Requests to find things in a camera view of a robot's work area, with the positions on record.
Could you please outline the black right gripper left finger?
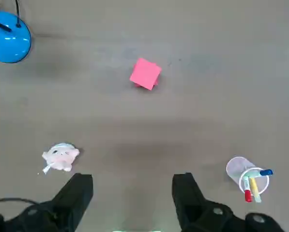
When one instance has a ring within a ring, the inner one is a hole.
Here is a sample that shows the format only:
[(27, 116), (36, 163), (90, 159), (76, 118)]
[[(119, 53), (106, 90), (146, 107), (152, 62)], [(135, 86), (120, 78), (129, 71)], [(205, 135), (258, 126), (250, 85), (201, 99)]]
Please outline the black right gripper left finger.
[(46, 202), (24, 198), (0, 198), (0, 203), (28, 203), (20, 214), (5, 220), (0, 214), (0, 232), (74, 232), (93, 198), (91, 174), (74, 174), (56, 196)]

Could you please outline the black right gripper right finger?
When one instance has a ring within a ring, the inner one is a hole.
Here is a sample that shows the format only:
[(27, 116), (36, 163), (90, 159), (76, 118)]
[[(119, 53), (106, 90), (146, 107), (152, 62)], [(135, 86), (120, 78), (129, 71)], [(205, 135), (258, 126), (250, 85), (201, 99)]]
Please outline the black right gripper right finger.
[(191, 173), (175, 174), (172, 198), (182, 232), (282, 232), (270, 216), (249, 213), (244, 219), (224, 204), (205, 199)]

